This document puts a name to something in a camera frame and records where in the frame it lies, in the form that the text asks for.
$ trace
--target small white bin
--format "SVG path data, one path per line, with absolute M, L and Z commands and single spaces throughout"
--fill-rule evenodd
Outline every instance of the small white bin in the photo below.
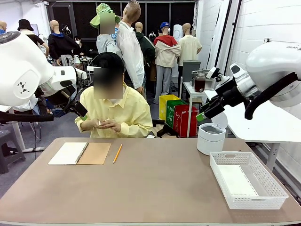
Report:
M 258 196 L 232 195 L 218 165 L 240 165 Z M 251 152 L 211 152 L 210 166 L 230 209 L 278 210 L 288 197 Z

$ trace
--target black hoodie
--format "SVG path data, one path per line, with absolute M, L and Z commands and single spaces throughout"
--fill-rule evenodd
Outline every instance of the black hoodie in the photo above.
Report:
M 141 51 L 147 63 L 151 63 L 155 60 L 156 48 L 154 44 L 144 36 L 142 32 L 136 32 L 136 37 L 139 41 Z
M 61 55 L 73 56 L 71 50 L 78 49 L 79 45 L 68 35 L 61 33 L 60 35 L 50 34 L 48 37 L 49 54 L 57 60 Z

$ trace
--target gray box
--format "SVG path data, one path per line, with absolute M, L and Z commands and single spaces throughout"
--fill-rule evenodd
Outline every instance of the gray box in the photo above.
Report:
M 198 60 L 184 60 L 183 61 L 183 82 L 190 82 L 192 80 L 192 71 L 199 70 L 201 62 Z

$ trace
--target orange pencil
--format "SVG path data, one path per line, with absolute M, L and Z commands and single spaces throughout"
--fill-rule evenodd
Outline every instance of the orange pencil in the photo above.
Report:
M 117 157 L 119 155 L 119 152 L 120 152 L 121 148 L 122 148 L 122 144 L 120 145 L 120 148 L 118 149 L 118 152 L 117 152 L 117 154 L 115 156 L 115 159 L 114 159 L 113 163 L 115 163 L 115 161 L 116 161 L 116 159 L 117 159 Z

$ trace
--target mannequin hand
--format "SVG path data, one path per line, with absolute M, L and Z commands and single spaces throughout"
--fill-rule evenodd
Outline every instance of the mannequin hand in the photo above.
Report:
M 80 127 L 84 131 L 91 131 L 93 128 L 100 129 L 99 119 L 85 120 L 81 123 Z
M 114 120 L 109 119 L 106 121 L 101 121 L 100 129 L 112 129 L 115 132 L 120 132 L 121 125 L 119 123 L 116 123 Z
M 142 96 L 144 95 L 144 88 L 141 86 L 136 89 Z

